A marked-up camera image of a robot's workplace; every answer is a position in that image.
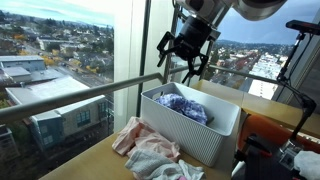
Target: white storage bin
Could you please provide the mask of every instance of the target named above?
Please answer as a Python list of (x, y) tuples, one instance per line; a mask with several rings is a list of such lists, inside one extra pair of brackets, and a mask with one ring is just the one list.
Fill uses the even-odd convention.
[[(208, 120), (212, 117), (214, 120), (204, 126), (154, 101), (169, 93), (196, 101), (203, 106)], [(178, 83), (142, 92), (141, 96), (141, 118), (209, 167), (214, 165), (223, 140), (231, 134), (235, 121), (240, 118), (239, 106)]]

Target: table surface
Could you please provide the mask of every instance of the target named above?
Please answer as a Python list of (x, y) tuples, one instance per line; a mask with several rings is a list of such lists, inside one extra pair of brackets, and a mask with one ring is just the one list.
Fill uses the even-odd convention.
[[(273, 119), (278, 124), (295, 128), (302, 116), (302, 110), (276, 101), (264, 99), (249, 93), (231, 89), (220, 84), (201, 80), (193, 88), (230, 101), (240, 106), (244, 111)], [(320, 138), (320, 115), (312, 114), (303, 125), (301, 132)]]
[[(283, 124), (295, 125), (299, 121), (298, 117), (294, 117), (297, 116), (297, 111), (300, 112), (297, 108), (265, 100), (205, 80), (199, 81), (193, 88), (234, 103), (250, 113), (258, 113)], [(193, 166), (202, 166), (207, 179), (230, 179), (238, 125), (239, 121), (235, 123), (231, 135), (223, 143), (223, 150), (220, 152), (214, 167), (207, 167), (184, 152), (181, 152), (181, 159)], [(313, 133), (317, 132), (315, 134), (319, 133), (314, 127), (306, 126), (306, 129)], [(124, 167), (128, 157), (120, 156), (111, 147), (116, 138), (117, 134), (109, 136), (41, 179), (134, 179), (132, 172)]]

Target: cloudy sky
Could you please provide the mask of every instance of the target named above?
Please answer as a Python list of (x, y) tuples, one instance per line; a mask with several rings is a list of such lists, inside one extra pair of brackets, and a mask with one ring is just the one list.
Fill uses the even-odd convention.
[(288, 0), (273, 16), (262, 21), (248, 21), (230, 9), (218, 30), (219, 39), (247, 43), (294, 44), (298, 31), (285, 24), (293, 19), (312, 22), (320, 0)]
[[(119, 10), (115, 8), (116, 1), (0, 0), (0, 9), (29, 16), (113, 26), (113, 14)], [(312, 22), (319, 8), (320, 0), (287, 0), (273, 16), (255, 22), (245, 20), (235, 10), (230, 9), (219, 25), (219, 39), (247, 43), (293, 44), (298, 32), (287, 29), (286, 22), (293, 19)]]
[(0, 0), (0, 9), (12, 13), (114, 25), (113, 0)]

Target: white towel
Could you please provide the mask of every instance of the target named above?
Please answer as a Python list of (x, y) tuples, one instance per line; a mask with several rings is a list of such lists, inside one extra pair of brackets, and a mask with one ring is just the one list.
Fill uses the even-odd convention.
[(201, 167), (193, 167), (183, 160), (179, 164), (154, 151), (138, 149), (125, 164), (134, 172), (136, 179), (147, 180), (177, 180), (186, 177), (188, 180), (204, 178)]
[(294, 168), (308, 180), (320, 180), (320, 154), (300, 151), (294, 158)]

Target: crumpled fabric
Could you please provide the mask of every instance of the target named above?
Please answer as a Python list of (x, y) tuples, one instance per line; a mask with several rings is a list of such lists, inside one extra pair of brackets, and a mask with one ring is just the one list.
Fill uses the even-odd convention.
[(146, 149), (157, 152), (174, 162), (180, 155), (180, 146), (177, 143), (170, 142), (137, 117), (130, 118), (127, 125), (118, 133), (112, 148), (120, 155), (129, 157), (138, 149)]
[(138, 180), (200, 180), (205, 179), (202, 167), (194, 167), (183, 160), (175, 163), (154, 151), (139, 149), (126, 162), (125, 167)]
[(202, 105), (194, 100), (187, 100), (180, 95), (170, 93), (160, 96), (155, 101), (203, 125), (207, 123), (207, 115)]
[(313, 151), (300, 151), (294, 157), (294, 169), (308, 180), (320, 180), (320, 154)]

